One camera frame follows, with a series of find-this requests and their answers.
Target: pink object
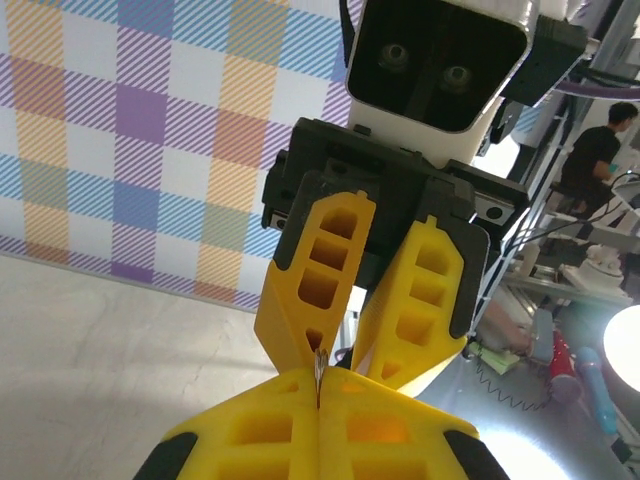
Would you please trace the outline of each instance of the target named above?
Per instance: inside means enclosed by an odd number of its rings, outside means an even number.
[[[582,387],[571,365],[569,347],[557,330],[553,332],[553,360],[550,368],[553,398],[565,404],[578,400],[582,395]]]

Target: purple cable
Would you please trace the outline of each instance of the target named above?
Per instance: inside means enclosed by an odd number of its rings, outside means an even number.
[[[626,100],[630,102],[640,101],[640,88],[609,88],[592,85],[580,85],[578,83],[563,80],[556,86],[556,91],[573,95],[601,100]]]

